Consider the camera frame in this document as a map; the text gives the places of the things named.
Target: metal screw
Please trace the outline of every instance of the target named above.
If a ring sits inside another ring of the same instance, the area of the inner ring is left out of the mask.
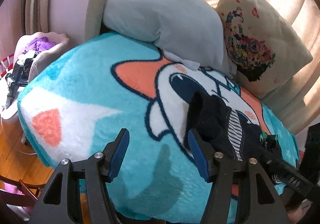
[[[69,159],[68,158],[65,158],[65,159],[61,160],[61,164],[62,165],[66,165],[67,163],[69,163]]]
[[[216,158],[223,158],[223,154],[221,153],[221,152],[215,152],[214,153],[214,156],[216,157]]]
[[[102,154],[102,152],[97,152],[97,153],[94,154],[94,157],[95,158],[101,158],[101,157],[103,157],[103,154]]]
[[[251,157],[251,158],[249,159],[249,162],[250,162],[250,164],[256,165],[256,164],[258,163],[258,160],[255,159],[255,158],[253,158],[253,157]]]

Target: white cable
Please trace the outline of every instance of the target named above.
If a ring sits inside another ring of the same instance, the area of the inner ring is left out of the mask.
[[[29,154],[29,153],[25,153],[25,152],[22,152],[22,151],[20,151],[19,149],[16,149],[15,147],[14,147],[14,145],[12,145],[12,143],[11,143],[11,141],[9,140],[9,138],[8,138],[8,136],[5,134],[5,132],[4,132],[4,128],[3,128],[3,125],[2,125],[2,115],[0,114],[0,122],[1,122],[1,128],[2,128],[2,133],[3,133],[3,135],[5,136],[5,138],[6,138],[6,140],[9,142],[9,144],[12,146],[12,148],[14,149],[14,150],[16,150],[16,151],[18,151],[18,152],[20,152],[20,153],[22,153],[22,154],[25,154],[25,155],[29,155],[29,156],[32,156],[32,155],[36,155],[36,153],[32,153],[32,154]]]

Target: floral print pillow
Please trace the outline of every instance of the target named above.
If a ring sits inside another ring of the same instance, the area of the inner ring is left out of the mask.
[[[285,83],[312,61],[296,32],[266,0],[220,0],[235,80],[258,98]]]

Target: fleece blanket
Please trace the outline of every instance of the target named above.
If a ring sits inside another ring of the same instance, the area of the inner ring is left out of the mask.
[[[283,158],[295,166],[294,136],[245,89],[217,71],[191,71],[151,43],[112,32],[50,64],[20,93],[18,112],[38,156],[53,167],[63,158],[88,158],[127,128],[130,144],[119,176],[107,184],[116,209],[134,219],[199,223],[211,184],[183,146],[196,90],[220,96],[248,121],[277,134]],[[281,193],[283,185],[276,189]],[[228,223],[235,213],[232,199]]]

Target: plush toy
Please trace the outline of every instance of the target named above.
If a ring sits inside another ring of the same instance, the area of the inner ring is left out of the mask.
[[[233,77],[219,15],[205,0],[107,0],[103,23],[128,37],[153,42],[167,59]]]

